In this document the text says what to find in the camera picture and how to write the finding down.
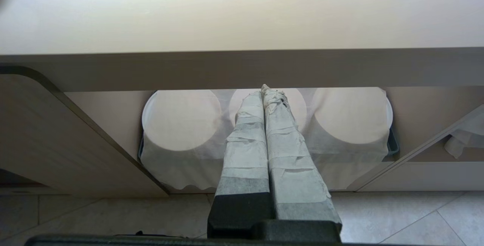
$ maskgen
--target tiled floor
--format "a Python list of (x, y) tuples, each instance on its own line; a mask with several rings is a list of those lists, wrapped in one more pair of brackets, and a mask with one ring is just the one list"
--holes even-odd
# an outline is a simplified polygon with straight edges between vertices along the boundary
[[(89, 199), (0, 196), (0, 244), (37, 234), (167, 234), (206, 237), (213, 196)], [(346, 242), (484, 244), (484, 192), (333, 193)]]

